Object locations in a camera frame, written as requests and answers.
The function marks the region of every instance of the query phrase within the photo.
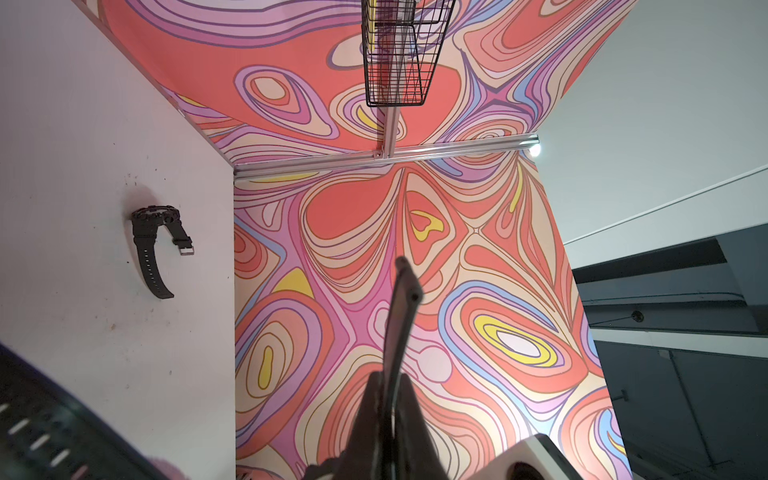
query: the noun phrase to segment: metal rail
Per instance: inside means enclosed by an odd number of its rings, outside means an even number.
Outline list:
[[[397,128],[397,116],[394,118]],[[359,167],[378,167],[407,161],[435,160],[447,157],[491,154],[506,151],[526,150],[538,144],[538,134],[510,135],[508,137],[483,138],[445,144],[416,145],[414,147],[394,147],[386,156],[384,151],[362,151],[346,154],[316,155],[281,160],[257,161],[250,164],[235,165],[235,181],[252,180],[262,177],[275,177],[285,174],[298,174],[325,170],[346,170]]]

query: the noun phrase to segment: psychedelic wall pattern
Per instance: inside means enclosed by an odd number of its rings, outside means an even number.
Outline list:
[[[234,164],[376,148],[359,0],[82,0]],[[400,146],[535,131],[636,0],[457,0]]]
[[[237,464],[301,478],[380,369],[393,260],[425,291],[406,352],[451,478],[549,434],[586,480],[631,473],[561,238],[520,153],[239,182]]]

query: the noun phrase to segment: light bulb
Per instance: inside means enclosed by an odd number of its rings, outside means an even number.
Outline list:
[[[533,147],[528,149],[528,155],[530,155],[533,158],[538,157],[540,153],[541,153],[541,144],[536,144]]]

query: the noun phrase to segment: gray wall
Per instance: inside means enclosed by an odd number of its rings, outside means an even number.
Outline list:
[[[640,0],[542,125],[575,267],[768,222],[768,2]]]
[[[627,393],[628,401],[614,400],[614,409],[633,469],[646,473],[633,462],[640,453],[681,480],[707,478],[685,473],[692,468],[713,475],[708,478],[765,478],[768,360],[595,344],[611,396]],[[719,464],[714,470],[707,467],[705,442]]]
[[[0,342],[145,455],[234,477],[232,168],[73,2],[0,2]],[[131,211],[172,204],[176,295],[144,285]]]
[[[768,224],[718,235],[760,331],[768,333]]]

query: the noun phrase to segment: wire basket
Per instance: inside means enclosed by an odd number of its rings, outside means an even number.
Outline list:
[[[362,0],[370,107],[423,105],[455,0]]]

